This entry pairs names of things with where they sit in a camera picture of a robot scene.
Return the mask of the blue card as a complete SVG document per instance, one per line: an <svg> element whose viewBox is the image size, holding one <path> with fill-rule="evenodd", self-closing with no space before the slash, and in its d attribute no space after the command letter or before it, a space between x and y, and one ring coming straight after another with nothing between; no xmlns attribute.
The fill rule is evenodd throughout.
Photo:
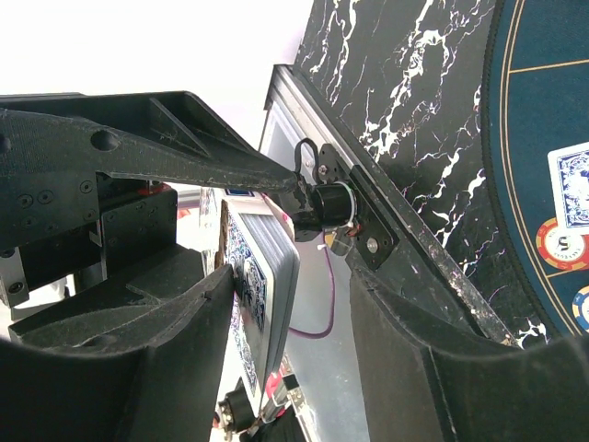
<svg viewBox="0 0 589 442"><path fill-rule="evenodd" d="M549 176L559 227L588 234L588 143L550 151Z"/></svg>

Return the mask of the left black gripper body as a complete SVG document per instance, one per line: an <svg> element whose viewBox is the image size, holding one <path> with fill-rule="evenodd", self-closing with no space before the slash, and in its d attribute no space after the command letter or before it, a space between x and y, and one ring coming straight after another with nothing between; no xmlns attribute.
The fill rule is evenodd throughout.
<svg viewBox="0 0 589 442"><path fill-rule="evenodd" d="M177 192L162 182L102 173L1 179L1 300L71 273L97 284L176 242Z"/></svg>

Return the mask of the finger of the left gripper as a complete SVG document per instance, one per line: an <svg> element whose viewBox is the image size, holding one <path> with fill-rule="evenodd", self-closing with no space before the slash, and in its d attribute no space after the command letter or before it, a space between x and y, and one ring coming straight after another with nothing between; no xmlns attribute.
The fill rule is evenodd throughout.
<svg viewBox="0 0 589 442"><path fill-rule="evenodd" d="M207 351L202 255L175 245L10 326L12 355Z"/></svg>
<svg viewBox="0 0 589 442"><path fill-rule="evenodd" d="M256 151L187 91L1 98L1 174L100 172L288 193L295 174Z"/></svg>

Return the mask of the blue white chip stack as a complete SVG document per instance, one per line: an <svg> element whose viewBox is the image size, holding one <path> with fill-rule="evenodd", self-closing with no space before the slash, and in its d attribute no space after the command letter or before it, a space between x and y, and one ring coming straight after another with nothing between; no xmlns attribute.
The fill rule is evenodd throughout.
<svg viewBox="0 0 589 442"><path fill-rule="evenodd" d="M584 332L589 332L589 286L580 288L572 300L572 314Z"/></svg>

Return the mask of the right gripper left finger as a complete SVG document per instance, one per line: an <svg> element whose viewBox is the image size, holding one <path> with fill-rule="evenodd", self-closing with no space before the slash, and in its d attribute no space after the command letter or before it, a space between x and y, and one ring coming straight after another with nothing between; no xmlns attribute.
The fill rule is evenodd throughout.
<svg viewBox="0 0 589 442"><path fill-rule="evenodd" d="M5 441L206 441L233 303L223 266L74 347L1 343Z"/></svg>

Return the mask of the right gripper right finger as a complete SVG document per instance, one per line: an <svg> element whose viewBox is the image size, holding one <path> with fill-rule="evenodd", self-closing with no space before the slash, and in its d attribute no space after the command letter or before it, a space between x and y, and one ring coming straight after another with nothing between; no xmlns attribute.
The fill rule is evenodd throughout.
<svg viewBox="0 0 589 442"><path fill-rule="evenodd" d="M588 341L527 350L462 331L356 270L353 338L374 441L584 441Z"/></svg>

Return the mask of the red yellow chip stack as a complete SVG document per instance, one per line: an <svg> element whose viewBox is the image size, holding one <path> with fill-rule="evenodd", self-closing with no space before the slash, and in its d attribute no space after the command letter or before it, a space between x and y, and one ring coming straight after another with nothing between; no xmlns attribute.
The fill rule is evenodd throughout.
<svg viewBox="0 0 589 442"><path fill-rule="evenodd" d="M588 268L588 236L568 233L555 218L545 221L536 234L536 248L548 265L562 271Z"/></svg>

